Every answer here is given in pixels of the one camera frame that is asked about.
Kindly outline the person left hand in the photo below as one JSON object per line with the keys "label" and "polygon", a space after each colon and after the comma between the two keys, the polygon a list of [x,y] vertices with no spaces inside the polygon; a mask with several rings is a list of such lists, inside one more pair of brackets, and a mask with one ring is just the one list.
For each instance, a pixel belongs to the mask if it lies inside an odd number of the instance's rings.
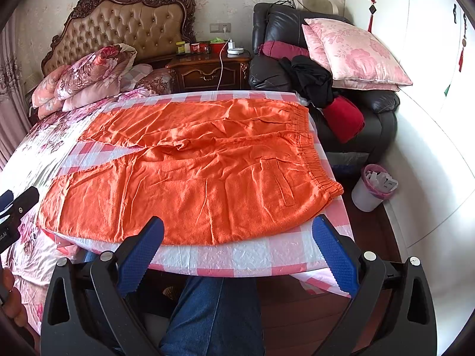
{"label": "person left hand", "polygon": [[3,305],[4,313],[12,319],[18,327],[27,324],[26,308],[22,304],[22,297],[15,287],[15,278],[8,268],[4,268],[1,275],[1,285],[7,289],[8,297]]}

